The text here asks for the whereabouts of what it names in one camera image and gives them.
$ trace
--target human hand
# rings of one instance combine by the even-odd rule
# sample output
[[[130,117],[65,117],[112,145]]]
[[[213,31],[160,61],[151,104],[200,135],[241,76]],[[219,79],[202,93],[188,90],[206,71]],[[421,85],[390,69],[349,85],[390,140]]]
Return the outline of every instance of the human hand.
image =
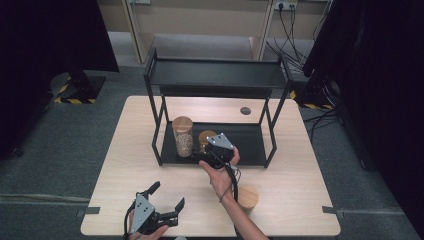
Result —
[[[132,210],[129,214],[130,219],[130,228],[132,226],[132,222],[134,219],[134,210]],[[139,232],[135,232],[129,236],[129,240],[157,240],[168,230],[169,226],[165,225],[158,228],[154,233],[150,235],[143,235]]]
[[[234,147],[234,156],[230,161],[230,164],[235,166],[240,161],[240,154],[236,147]],[[214,169],[208,163],[203,160],[199,161],[199,165],[206,171],[210,178],[210,184],[215,190],[216,195],[221,200],[223,197],[231,195],[231,191],[227,191],[231,187],[231,178],[225,168]]]

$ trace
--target wrist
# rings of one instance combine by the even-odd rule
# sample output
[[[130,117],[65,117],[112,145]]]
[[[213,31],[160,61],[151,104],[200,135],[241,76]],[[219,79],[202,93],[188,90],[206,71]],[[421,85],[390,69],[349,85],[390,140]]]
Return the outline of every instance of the wrist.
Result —
[[[226,204],[230,204],[232,202],[236,202],[236,200],[234,200],[233,194],[231,193],[231,191],[227,191],[226,193],[224,193],[224,195],[221,196],[221,198],[219,199],[219,202],[222,205],[226,205]]]

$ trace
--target wooden lid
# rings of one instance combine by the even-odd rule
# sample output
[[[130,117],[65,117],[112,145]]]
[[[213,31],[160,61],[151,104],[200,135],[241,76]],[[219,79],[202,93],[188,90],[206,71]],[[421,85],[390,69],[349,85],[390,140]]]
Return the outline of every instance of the wooden lid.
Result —
[[[215,136],[216,133],[214,131],[211,130],[205,130],[203,132],[201,132],[199,134],[199,142],[202,145],[208,145],[208,140],[206,139],[206,137],[212,137]]]
[[[193,121],[186,116],[177,117],[172,122],[172,128],[177,132],[187,132],[193,128]]]
[[[259,195],[252,186],[239,187],[238,202],[241,207],[253,209],[259,202]]]

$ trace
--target black shelf base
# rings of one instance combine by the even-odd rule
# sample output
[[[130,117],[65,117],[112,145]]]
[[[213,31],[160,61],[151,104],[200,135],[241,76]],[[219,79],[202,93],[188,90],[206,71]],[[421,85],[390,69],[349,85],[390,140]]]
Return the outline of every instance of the black shelf base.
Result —
[[[266,154],[259,124],[224,124],[224,123],[194,123],[193,146],[199,150],[199,134],[202,131],[211,130],[217,134],[224,133],[230,142],[240,151],[242,166],[265,166]],[[164,143],[161,152],[163,164],[198,164],[188,158],[182,158],[177,154],[172,122],[166,126]]]

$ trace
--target black cloth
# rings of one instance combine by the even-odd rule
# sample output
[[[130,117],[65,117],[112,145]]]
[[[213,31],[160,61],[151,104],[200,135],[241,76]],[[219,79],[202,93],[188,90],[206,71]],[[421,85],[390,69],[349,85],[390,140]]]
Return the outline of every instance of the black cloth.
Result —
[[[0,4],[0,159],[25,138],[64,72],[116,71],[97,1],[15,1]]]

